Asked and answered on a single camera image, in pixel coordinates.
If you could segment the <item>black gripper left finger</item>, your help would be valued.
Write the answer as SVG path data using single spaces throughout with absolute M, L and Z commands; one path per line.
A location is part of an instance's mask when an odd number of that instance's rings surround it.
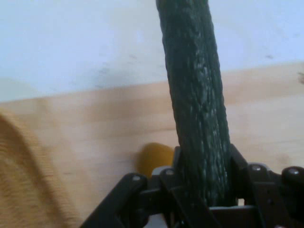
M 169 228 L 209 228 L 210 211 L 176 173 L 181 149 L 176 147 L 173 167 L 147 178 L 129 173 L 117 183 L 81 225 L 83 228 L 143 228 L 149 216 L 163 214 Z

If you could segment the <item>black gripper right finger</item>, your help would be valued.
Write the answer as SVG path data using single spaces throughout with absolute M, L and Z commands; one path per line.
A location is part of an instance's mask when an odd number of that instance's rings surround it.
M 231 145 L 232 183 L 244 206 L 223 213 L 225 228 L 302 228 L 304 169 L 289 166 L 275 173 L 265 164 L 247 162 Z

